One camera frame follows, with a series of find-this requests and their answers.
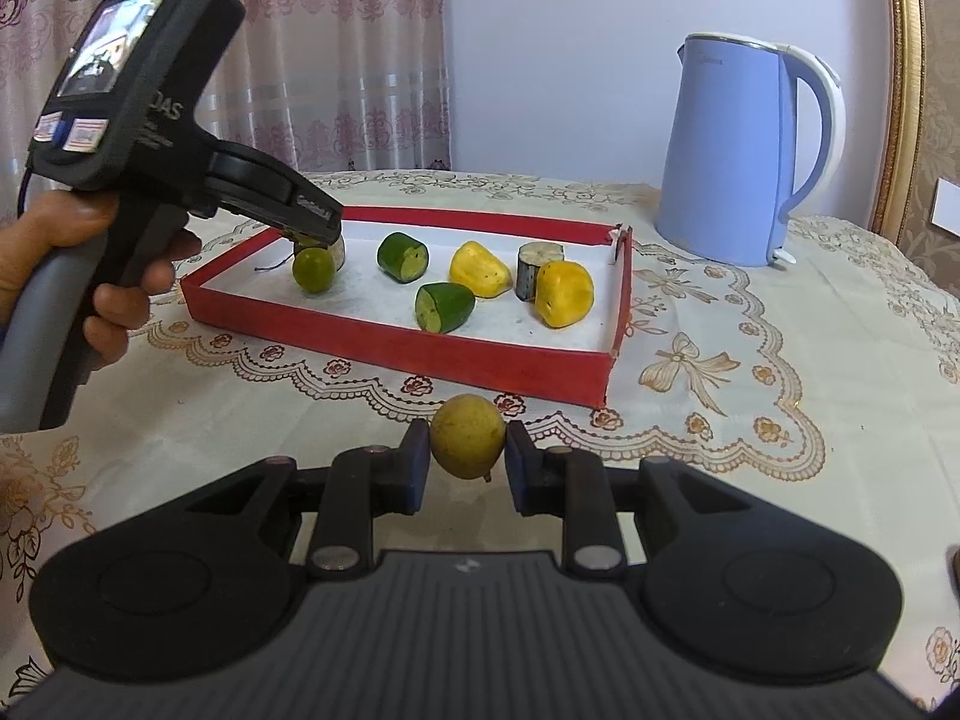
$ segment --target gold frame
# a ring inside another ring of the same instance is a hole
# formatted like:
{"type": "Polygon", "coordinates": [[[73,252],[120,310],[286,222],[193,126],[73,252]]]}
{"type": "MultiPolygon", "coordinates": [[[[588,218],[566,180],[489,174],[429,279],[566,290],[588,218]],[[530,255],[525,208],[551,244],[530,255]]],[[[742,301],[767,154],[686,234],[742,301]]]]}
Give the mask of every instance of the gold frame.
{"type": "Polygon", "coordinates": [[[870,229],[899,243],[913,191],[923,116],[923,0],[890,0],[890,110],[880,184],[870,229]]]}

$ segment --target table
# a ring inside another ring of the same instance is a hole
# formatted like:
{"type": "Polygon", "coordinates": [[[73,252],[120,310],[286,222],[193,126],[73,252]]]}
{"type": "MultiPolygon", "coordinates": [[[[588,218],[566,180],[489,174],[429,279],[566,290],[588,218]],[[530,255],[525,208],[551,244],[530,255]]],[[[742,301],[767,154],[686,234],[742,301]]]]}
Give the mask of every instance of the table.
{"type": "MultiPolygon", "coordinates": [[[[960,683],[947,574],[960,539],[960,305],[889,242],[799,218],[787,240],[798,265],[746,271],[666,245],[646,185],[428,170],[311,178],[344,204],[632,225],[632,317],[608,408],[486,395],[539,445],[587,447],[621,466],[672,455],[867,543],[904,586],[884,672],[928,707],[960,683]]],[[[260,228],[225,213],[192,226],[205,247],[181,274],[260,228]]],[[[200,325],[179,290],[157,298],[133,336],[64,428],[0,437],[0,698],[49,668],[26,594],[56,549],[265,456],[318,466],[349,447],[395,445],[407,422],[465,389],[200,325]]],[[[560,523],[512,510],[502,464],[492,484],[434,466],[422,512],[382,517],[376,543],[559,550],[560,523]]]]}

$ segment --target electric kettle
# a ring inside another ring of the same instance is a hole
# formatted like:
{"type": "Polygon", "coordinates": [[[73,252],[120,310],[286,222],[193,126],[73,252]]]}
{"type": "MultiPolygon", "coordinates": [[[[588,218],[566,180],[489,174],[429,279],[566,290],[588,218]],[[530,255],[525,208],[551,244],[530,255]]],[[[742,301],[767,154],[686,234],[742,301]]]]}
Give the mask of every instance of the electric kettle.
{"type": "Polygon", "coordinates": [[[671,244],[736,266],[795,262],[789,212],[829,183],[847,114],[840,79],[812,53],[720,32],[688,35],[656,231],[671,244]],[[820,153],[793,191],[797,80],[820,104],[820,153]]]}

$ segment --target human hand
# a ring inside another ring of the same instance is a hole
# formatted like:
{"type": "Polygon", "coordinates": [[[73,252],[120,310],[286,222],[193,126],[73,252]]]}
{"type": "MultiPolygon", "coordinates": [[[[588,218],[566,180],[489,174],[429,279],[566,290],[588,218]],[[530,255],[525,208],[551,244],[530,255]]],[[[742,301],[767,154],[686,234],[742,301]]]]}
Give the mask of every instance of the human hand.
{"type": "MultiPolygon", "coordinates": [[[[79,194],[47,191],[32,201],[22,217],[0,230],[0,327],[10,321],[13,305],[43,257],[55,247],[73,247],[107,229],[117,213],[115,193],[79,194]]],[[[83,321],[83,336],[100,356],[95,368],[111,365],[127,352],[127,331],[150,317],[150,295],[174,286],[174,260],[200,252],[200,239],[187,230],[174,235],[164,255],[143,272],[139,287],[101,284],[93,293],[96,314],[83,321]]]]}

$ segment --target kettle handle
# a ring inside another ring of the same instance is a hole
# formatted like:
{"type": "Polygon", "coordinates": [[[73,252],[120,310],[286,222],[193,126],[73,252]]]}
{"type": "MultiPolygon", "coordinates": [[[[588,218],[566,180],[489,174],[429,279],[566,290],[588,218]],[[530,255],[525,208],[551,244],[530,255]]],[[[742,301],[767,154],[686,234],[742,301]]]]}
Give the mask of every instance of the kettle handle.
{"type": "Polygon", "coordinates": [[[787,214],[806,199],[814,187],[827,184],[840,166],[847,138],[847,107],[840,91],[840,77],[824,60],[796,46],[779,46],[779,49],[790,76],[805,81],[816,95],[822,124],[820,153],[810,177],[779,207],[781,221],[786,223],[787,214]]]}

